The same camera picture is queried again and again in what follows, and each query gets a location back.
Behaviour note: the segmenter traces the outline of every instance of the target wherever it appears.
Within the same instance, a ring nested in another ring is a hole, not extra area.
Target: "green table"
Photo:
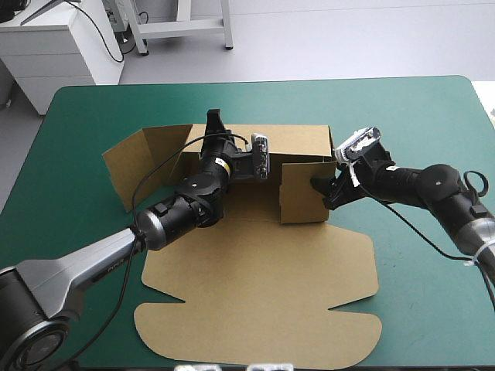
[[[55,258],[122,229],[131,218],[101,154],[144,126],[205,122],[212,107],[222,109],[226,123],[329,124],[336,144],[355,129],[377,126],[399,165],[447,163],[495,181],[495,131],[462,77],[69,87],[55,96],[0,215],[0,265]],[[494,195],[484,199],[491,209]],[[397,208],[457,253],[429,214]],[[340,308],[374,313],[383,322],[381,340],[362,366],[495,364],[495,315],[476,268],[440,257],[369,199],[337,210],[330,221],[370,235],[375,244],[379,292]],[[148,350],[135,331],[137,305],[172,300],[143,286],[144,258],[135,259],[123,308],[81,357],[82,366],[174,364]],[[113,308],[119,271],[88,291],[84,316],[61,357],[85,342]]]

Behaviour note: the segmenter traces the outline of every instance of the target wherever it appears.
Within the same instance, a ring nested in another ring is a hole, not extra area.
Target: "white cabinet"
[[[0,59],[40,114],[61,87],[115,85],[123,68],[108,55],[90,20],[67,3],[20,26],[45,3],[32,0],[24,12],[0,24]],[[96,22],[112,55],[121,59],[101,1],[83,0],[79,6]]]

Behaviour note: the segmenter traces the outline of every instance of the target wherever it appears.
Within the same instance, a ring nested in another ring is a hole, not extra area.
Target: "unfolded cardboard box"
[[[204,128],[143,128],[104,153],[127,210],[139,180]],[[229,128],[246,138],[268,136],[270,178],[232,184],[218,224],[148,252],[143,283],[185,302],[140,305],[139,335],[154,352],[186,361],[307,369],[358,363],[377,344],[380,320],[328,309],[375,294],[377,272],[370,238],[324,223],[328,210],[310,185],[313,176],[335,172],[329,128]],[[138,199],[194,173],[200,148],[197,142],[165,165]]]

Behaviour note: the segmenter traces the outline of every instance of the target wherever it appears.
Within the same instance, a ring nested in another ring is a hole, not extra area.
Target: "white zip tie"
[[[490,241],[484,243],[483,245],[481,245],[481,247],[478,249],[478,251],[476,252],[476,254],[473,255],[473,258],[470,261],[465,262],[464,265],[466,267],[472,267],[476,263],[479,263],[478,256],[482,252],[484,252],[486,248],[492,246],[493,244],[495,244],[495,238],[493,238],[492,240],[490,240]]]
[[[357,179],[356,172],[354,171],[354,163],[355,162],[349,162],[349,173],[350,173],[350,179],[353,181],[354,188],[359,187],[359,180]]]

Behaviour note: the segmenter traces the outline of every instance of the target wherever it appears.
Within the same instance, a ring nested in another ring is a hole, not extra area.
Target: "robotic arm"
[[[341,171],[338,178],[312,179],[312,186],[334,210],[365,196],[385,203],[427,209],[442,225],[459,251],[473,257],[495,283],[495,218],[480,202],[488,191],[483,174],[483,190],[477,192],[464,174],[448,165],[432,165],[424,170],[400,168],[380,143],[377,128],[354,133],[335,150]]]
[[[205,135],[199,172],[141,211],[138,230],[129,227],[60,259],[25,260],[0,271],[0,371],[38,369],[66,339],[69,320],[80,317],[92,284],[133,251],[160,250],[195,227],[214,225],[224,215],[222,198],[231,182],[266,180],[264,135],[253,134],[251,148],[240,150],[220,110],[208,111]]]

